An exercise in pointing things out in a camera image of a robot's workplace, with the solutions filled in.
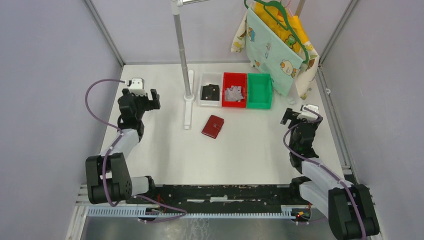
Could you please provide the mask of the red leather card holder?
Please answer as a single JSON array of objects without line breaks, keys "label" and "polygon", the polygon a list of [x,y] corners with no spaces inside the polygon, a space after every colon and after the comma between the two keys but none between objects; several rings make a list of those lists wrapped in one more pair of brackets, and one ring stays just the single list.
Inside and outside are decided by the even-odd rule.
[{"label": "red leather card holder", "polygon": [[225,120],[219,116],[211,115],[205,126],[203,127],[201,133],[212,139],[216,139],[223,127]]}]

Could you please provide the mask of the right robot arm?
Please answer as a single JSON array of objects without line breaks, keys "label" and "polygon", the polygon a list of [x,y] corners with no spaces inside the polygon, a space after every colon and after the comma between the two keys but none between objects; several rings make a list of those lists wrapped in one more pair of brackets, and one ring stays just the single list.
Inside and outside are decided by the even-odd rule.
[{"label": "right robot arm", "polygon": [[364,240],[380,234],[380,224],[369,189],[353,183],[327,167],[313,149],[316,131],[323,121],[316,105],[302,105],[300,111],[287,108],[281,124],[288,124],[282,143],[289,161],[300,177],[292,179],[289,199],[295,204],[308,201],[328,220],[338,240]]}]

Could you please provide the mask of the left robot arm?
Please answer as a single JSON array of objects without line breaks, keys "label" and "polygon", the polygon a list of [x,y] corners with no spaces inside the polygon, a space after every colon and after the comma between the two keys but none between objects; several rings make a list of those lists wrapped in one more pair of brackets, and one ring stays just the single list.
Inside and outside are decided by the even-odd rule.
[{"label": "left robot arm", "polygon": [[156,89],[147,95],[136,95],[125,88],[117,100],[120,115],[117,119],[116,136],[109,147],[85,161],[88,199],[91,204],[109,203],[116,206],[137,195],[145,204],[153,203],[157,190],[151,176],[131,177],[127,158],[142,140],[145,112],[160,109],[160,96]]}]

